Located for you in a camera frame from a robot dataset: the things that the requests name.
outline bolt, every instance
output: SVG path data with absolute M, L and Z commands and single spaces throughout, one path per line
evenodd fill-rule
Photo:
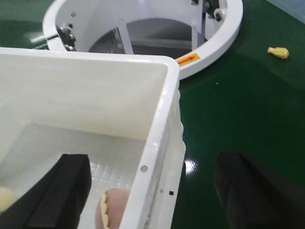
M 67 51 L 74 51 L 74 48 L 72 46 L 67 45 L 67 44 L 65 45 L 65 49 Z
M 221 15 L 220 15 L 220 13 L 216 13 L 215 14 L 215 19 L 216 19 L 216 21 L 221 21 Z
M 71 41 L 73 41 L 73 42 L 76 41 L 76 38 L 75 38 L 75 36 L 72 33 L 69 35 L 69 37 L 70 37 Z
M 206 1 L 205 4 L 204 4 L 204 7 L 205 7 L 205 11 L 208 11 L 209 8 L 211 7 L 211 5 L 208 1 Z

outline red arrow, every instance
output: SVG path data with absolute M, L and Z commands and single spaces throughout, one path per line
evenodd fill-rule
M 192 61 L 193 59 L 195 59 L 195 57 L 190 56 L 190 57 L 186 58 L 185 60 L 178 61 L 178 64 L 182 64 L 182 63 L 187 62 L 187 61 Z

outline food item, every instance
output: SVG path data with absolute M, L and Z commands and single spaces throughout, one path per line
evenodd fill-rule
M 96 209 L 96 229 L 118 229 L 125 211 L 130 191 L 113 188 L 104 191 Z
M 5 187 L 0 187 L 0 213 L 8 209 L 16 200 L 18 196 Z
M 274 56 L 281 58 L 281 59 L 287 59 L 289 57 L 288 49 L 281 48 L 281 47 L 276 47 L 276 48 L 269 47 L 268 53 L 271 53 Z

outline white plastic bin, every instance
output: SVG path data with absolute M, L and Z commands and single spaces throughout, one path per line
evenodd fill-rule
M 95 228 L 113 187 L 131 190 L 120 229 L 170 228 L 185 153 L 178 75 L 168 57 L 0 48 L 0 186 L 21 196 L 61 154 L 88 154 L 80 229 Z

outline metal bracket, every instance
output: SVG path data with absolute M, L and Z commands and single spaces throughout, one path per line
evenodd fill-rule
M 63 23 L 61 27 L 57 27 L 57 32 L 67 51 L 76 51 L 75 41 L 76 38 L 72 34 L 73 25 L 71 23 Z

